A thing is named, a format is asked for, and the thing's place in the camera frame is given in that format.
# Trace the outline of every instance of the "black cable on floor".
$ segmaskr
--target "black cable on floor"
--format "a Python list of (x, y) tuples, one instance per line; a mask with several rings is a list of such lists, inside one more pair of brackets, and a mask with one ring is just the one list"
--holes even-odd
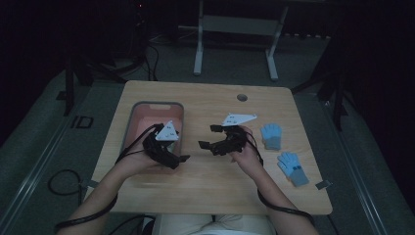
[[(73, 175), (75, 175), (75, 177), (77, 179), (77, 190), (72, 191), (72, 192), (67, 192), (67, 193), (61, 193), (61, 192), (56, 191), (52, 187), (52, 182), (55, 179), (55, 177), (57, 177), (59, 174), (64, 173), (64, 172), (69, 172), (69, 173), (72, 173)], [(69, 195), (78, 194), (78, 205), (82, 204), (82, 186), (81, 186), (80, 176), (76, 171), (74, 171), (72, 169), (62, 169), (62, 170), (59, 170), (58, 172), (56, 172), (54, 175), (52, 175), (52, 177), (48, 181), (48, 189), (53, 194), (59, 195), (59, 196), (69, 196)]]
[(336, 234), (337, 234), (337, 235), (340, 235), (340, 232), (339, 232), (338, 228), (336, 227), (336, 224), (335, 224), (335, 222), (333, 221), (332, 217), (330, 217), (330, 215), (329, 215), (329, 214), (327, 214), (327, 217), (329, 218), (329, 221), (330, 221), (330, 223), (332, 224), (333, 229), (335, 230)]

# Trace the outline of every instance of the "metal stand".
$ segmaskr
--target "metal stand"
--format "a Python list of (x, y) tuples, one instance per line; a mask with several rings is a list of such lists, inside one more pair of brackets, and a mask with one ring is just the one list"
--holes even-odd
[(196, 50), (194, 75), (202, 73), (202, 60), (204, 56), (203, 33), (204, 31), (220, 31), (231, 33), (245, 33), (255, 35), (273, 36), (271, 46), (265, 50), (271, 80), (278, 79), (275, 67), (274, 53), (283, 29), (284, 21), (288, 13), (288, 7), (284, 7), (279, 21), (245, 19), (204, 15), (204, 0), (199, 1), (199, 26), (198, 26), (198, 47)]

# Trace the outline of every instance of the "white shirt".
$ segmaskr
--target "white shirt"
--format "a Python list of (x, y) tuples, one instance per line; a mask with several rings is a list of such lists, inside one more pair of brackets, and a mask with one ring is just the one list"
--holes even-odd
[(210, 230), (192, 233), (192, 235), (260, 235), (252, 232), (241, 232), (235, 230)]

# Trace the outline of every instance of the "black stand leg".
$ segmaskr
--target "black stand leg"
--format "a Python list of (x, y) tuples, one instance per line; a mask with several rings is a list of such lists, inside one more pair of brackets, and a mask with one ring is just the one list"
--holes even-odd
[(73, 69), (72, 69), (72, 61), (71, 57), (68, 57), (66, 64), (66, 107), (65, 107), (65, 113), (64, 116), (68, 116), (70, 113), (70, 110), (73, 108), (74, 103), (74, 94), (73, 94)]

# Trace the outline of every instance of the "black cable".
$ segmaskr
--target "black cable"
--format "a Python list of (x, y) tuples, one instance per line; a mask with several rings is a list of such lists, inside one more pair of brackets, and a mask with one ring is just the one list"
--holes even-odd
[(335, 230), (335, 233), (336, 233), (337, 235), (340, 235), (340, 232), (339, 232), (339, 230), (338, 230), (338, 228), (337, 228), (337, 226), (336, 226), (335, 222), (333, 221), (332, 217), (330, 217), (330, 215), (329, 215), (329, 214), (327, 214), (327, 217), (329, 218), (329, 221), (330, 221), (330, 223), (332, 224), (333, 229)]
[[(137, 142), (138, 141), (140, 141), (140, 139), (147, 133), (147, 132), (149, 132), (152, 128), (154, 128), (154, 127), (156, 127), (157, 126), (157, 124), (154, 124), (154, 125), (152, 125), (152, 126), (150, 126), (150, 127), (148, 127), (145, 131), (143, 131), (143, 133), (141, 133), (140, 134), (140, 136), (138, 136), (137, 137), (137, 139), (135, 139), (134, 140), (134, 142), (132, 142), (127, 148), (125, 148), (122, 152), (121, 152), (121, 154), (118, 156), (118, 158), (117, 158), (117, 160), (116, 160), (116, 162), (115, 162), (115, 164), (117, 164), (121, 159), (123, 159), (125, 156), (128, 156), (128, 155), (130, 155), (130, 154), (135, 154), (135, 153), (138, 153), (138, 152), (141, 152), (141, 151), (137, 151), (137, 152), (134, 152), (134, 153), (128, 153), (130, 150), (131, 150), (131, 148), (132, 147), (134, 147), (134, 145), (135, 144), (137, 144)], [(74, 172), (73, 170), (71, 170), (71, 169), (68, 169), (68, 170), (61, 170), (60, 172), (62, 172), (62, 171), (70, 171), (70, 172), (73, 172), (73, 173), (75, 173), (75, 175), (77, 175), (78, 176), (78, 174), (76, 173), (76, 172)], [(91, 220), (94, 220), (94, 219), (97, 219), (97, 218), (99, 218), (99, 217), (101, 217), (102, 215), (104, 215), (104, 214), (106, 214), (107, 212), (109, 212), (113, 207), (114, 207), (114, 205), (115, 205), (115, 203), (116, 203), (116, 199), (117, 199), (117, 195), (115, 195), (115, 197), (114, 197), (114, 199), (110, 202), (110, 204), (109, 205), (107, 205), (103, 210), (101, 210), (101, 211), (98, 211), (98, 212), (96, 212), (96, 213), (93, 213), (93, 214), (91, 214), (91, 215), (88, 215), (88, 216), (85, 216), (85, 217), (81, 217), (81, 218), (76, 218), (76, 219), (72, 219), (72, 220), (67, 220), (67, 221), (63, 221), (63, 222), (60, 222), (60, 223), (58, 223), (56, 226), (55, 226), (55, 232), (58, 232), (60, 229), (62, 229), (62, 228), (65, 228), (65, 227), (70, 227), (70, 226), (75, 226), (75, 225), (77, 225), (77, 224), (81, 224), (81, 223), (85, 223), (85, 222), (89, 222), (89, 221), (91, 221)]]
[(152, 220), (155, 220), (155, 219), (156, 219), (155, 217), (150, 216), (150, 215), (144, 215), (144, 214), (135, 215), (135, 216), (133, 216), (133, 217), (128, 218), (126, 221), (122, 222), (119, 226), (117, 226), (115, 229), (113, 229), (113, 231), (111, 231), (111, 232), (109, 233), (109, 235), (113, 235), (114, 233), (116, 233), (116, 231), (117, 231), (117, 230), (119, 230), (119, 228), (120, 228), (120, 227), (122, 227), (122, 226), (123, 226), (124, 224), (126, 224), (127, 222), (130, 222), (130, 221), (132, 221), (132, 220), (134, 220), (134, 219), (137, 219), (137, 218), (145, 218), (145, 217), (147, 217), (147, 218), (151, 218)]
[(150, 68), (150, 63), (149, 63), (149, 60), (147, 59), (147, 56), (145, 57), (145, 62), (146, 62), (146, 65), (147, 65), (147, 68), (149, 69), (148, 70), (148, 80), (149, 81), (151, 81), (152, 80), (152, 77), (151, 77), (151, 72), (152, 72), (152, 69)]
[[(257, 148), (256, 141), (255, 141), (254, 137), (250, 133), (248, 133), (248, 132), (246, 132), (246, 133), (248, 135), (250, 135), (251, 138), (253, 139), (254, 143), (252, 141), (250, 141), (249, 139), (247, 139), (247, 142), (254, 148), (254, 150), (256, 151), (256, 154), (258, 156), (259, 162), (263, 165), (263, 158), (260, 155), (260, 152)], [(256, 190), (256, 191), (257, 191), (258, 197), (261, 200), (261, 202), (264, 205), (266, 205), (268, 208), (271, 208), (271, 209), (273, 209), (275, 211), (278, 211), (278, 212), (286, 212), (286, 213), (291, 213), (291, 214), (295, 214), (295, 215), (304, 216), (304, 217), (308, 218), (308, 220), (314, 226), (314, 218), (311, 216), (311, 214), (309, 214), (305, 211), (299, 211), (299, 210), (295, 210), (295, 209), (283, 208), (283, 207), (278, 207), (278, 206), (272, 205), (271, 203), (266, 201), (266, 199), (262, 196), (262, 194), (259, 192), (259, 190)]]
[[(59, 174), (61, 174), (63, 172), (70, 172), (70, 173), (72, 173), (72, 174), (75, 175), (75, 177), (77, 179), (77, 187), (78, 187), (78, 189), (76, 191), (67, 192), (67, 193), (61, 193), (61, 192), (56, 191), (52, 187), (52, 181), (55, 179), (56, 176), (58, 176)], [(69, 195), (73, 195), (73, 194), (78, 194), (78, 205), (81, 205), (82, 204), (82, 186), (81, 186), (81, 180), (80, 180), (79, 174), (76, 171), (74, 171), (74, 170), (71, 170), (71, 169), (62, 169), (62, 170), (59, 170), (58, 172), (56, 172), (54, 175), (52, 175), (52, 177), (48, 181), (48, 189), (53, 194), (56, 194), (56, 195), (59, 195), (59, 196), (69, 196)]]
[(266, 205), (268, 208), (271, 208), (275, 211), (278, 212), (285, 212), (285, 213), (290, 213), (290, 214), (295, 214), (295, 215), (300, 215), (300, 216), (304, 216), (306, 218), (308, 218), (308, 220), (311, 222), (311, 224), (314, 226), (314, 218), (311, 216), (311, 214), (305, 212), (305, 211), (299, 211), (299, 210), (295, 210), (295, 209), (289, 209), (289, 208), (282, 208), (282, 207), (278, 207), (275, 205), (270, 204), (268, 201), (266, 201), (266, 199), (262, 196), (262, 194), (259, 192), (259, 190), (257, 190), (257, 194), (259, 196), (259, 199), (261, 200), (261, 202)]
[(71, 219), (71, 220), (67, 220), (67, 221), (58, 223), (57, 225), (55, 225), (55, 232), (58, 232), (62, 228), (72, 227), (72, 226), (75, 226), (75, 225), (78, 225), (78, 224), (81, 224), (81, 223), (86, 223), (86, 222), (89, 222), (89, 221), (92, 221), (94, 219), (97, 219), (97, 218), (101, 217), (102, 215), (108, 213), (115, 206), (116, 199), (117, 199), (117, 195), (115, 195), (115, 197), (110, 202), (110, 204), (107, 205), (101, 211), (98, 211), (96, 213), (93, 213), (93, 214), (85, 216), (85, 217)]
[(125, 156), (129, 156), (129, 155), (138, 154), (138, 153), (141, 153), (141, 152), (144, 152), (144, 151), (145, 151), (145, 150), (140, 150), (140, 151), (136, 151), (136, 152), (131, 152), (131, 153), (126, 154)]
[(159, 63), (159, 51), (156, 49), (156, 47), (149, 45), (150, 48), (152, 48), (155, 52), (156, 52), (156, 61), (155, 61), (155, 65), (153, 67), (153, 80), (154, 81), (158, 81), (157, 77), (156, 77), (156, 69), (157, 69), (157, 64)]
[(143, 138), (143, 136), (145, 134), (147, 134), (147, 132), (149, 132), (151, 129), (157, 127), (159, 124), (154, 124), (151, 125), (150, 127), (148, 127), (147, 129), (145, 129), (143, 131), (143, 133), (141, 133), (128, 147), (126, 147), (118, 156), (118, 159), (116, 159), (115, 164), (117, 164), (119, 161), (121, 161), (121, 159), (123, 159), (125, 156), (127, 156), (128, 152), (131, 150), (132, 147), (134, 147), (134, 145), (136, 145), (138, 143), (138, 141), (140, 141), (141, 138)]

